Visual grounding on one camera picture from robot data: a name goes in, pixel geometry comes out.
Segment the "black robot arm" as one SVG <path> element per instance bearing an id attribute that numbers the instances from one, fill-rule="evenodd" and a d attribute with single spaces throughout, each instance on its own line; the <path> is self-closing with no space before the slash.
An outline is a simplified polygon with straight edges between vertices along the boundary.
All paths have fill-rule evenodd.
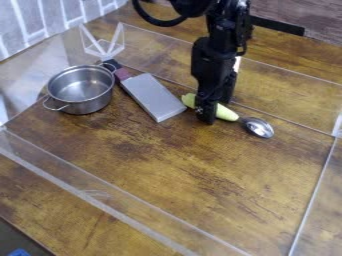
<path id="1" fill-rule="evenodd" d="M 234 65 L 248 51 L 252 36 L 250 0 L 170 0 L 186 18 L 206 16 L 209 35 L 197 39 L 192 51 L 192 75 L 198 81 L 196 112 L 213 124 L 218 103 L 229 103 L 237 81 Z"/>

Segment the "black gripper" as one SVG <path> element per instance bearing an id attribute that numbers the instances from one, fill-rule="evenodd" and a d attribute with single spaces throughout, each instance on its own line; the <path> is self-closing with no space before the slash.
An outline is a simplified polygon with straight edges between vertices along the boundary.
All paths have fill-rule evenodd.
<path id="1" fill-rule="evenodd" d="M 236 53 L 220 53 L 210 46 L 210 38 L 201 37 L 192 50 L 192 75 L 198 81 L 196 96 L 197 118 L 209 125 L 217 119 L 218 101 L 233 98 L 238 73 Z"/>

